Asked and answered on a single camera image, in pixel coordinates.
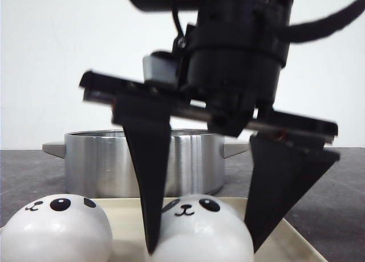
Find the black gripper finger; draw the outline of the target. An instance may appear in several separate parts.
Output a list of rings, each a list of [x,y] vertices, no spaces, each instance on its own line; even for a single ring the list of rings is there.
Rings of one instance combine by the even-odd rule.
[[[340,159],[320,138],[251,136],[253,173],[245,224],[261,245],[303,195]]]
[[[148,253],[157,246],[167,175],[171,127],[164,103],[143,98],[117,98],[113,122],[123,126],[139,185]]]

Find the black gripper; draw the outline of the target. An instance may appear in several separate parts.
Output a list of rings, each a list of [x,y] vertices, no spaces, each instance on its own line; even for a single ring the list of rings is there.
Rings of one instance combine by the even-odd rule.
[[[203,121],[210,132],[237,137],[249,129],[283,138],[287,134],[323,139],[338,134],[336,123],[276,111],[273,107],[281,64],[264,51],[234,48],[174,50],[184,55],[186,83],[176,89],[86,71],[80,80],[84,99],[112,108],[117,98],[164,103],[173,116]]]

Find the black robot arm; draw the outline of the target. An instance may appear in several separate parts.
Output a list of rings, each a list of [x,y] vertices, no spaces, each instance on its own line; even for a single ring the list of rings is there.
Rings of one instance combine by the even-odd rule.
[[[84,99],[109,104],[123,127],[143,213],[145,241],[160,238],[171,141],[170,118],[205,121],[208,130],[250,138],[254,168],[245,223],[258,249],[294,204],[339,160],[324,145],[335,123],[273,109],[289,45],[330,35],[317,21],[289,26],[293,0],[130,0],[142,11],[170,11],[173,49],[147,57],[143,83],[92,71]]]

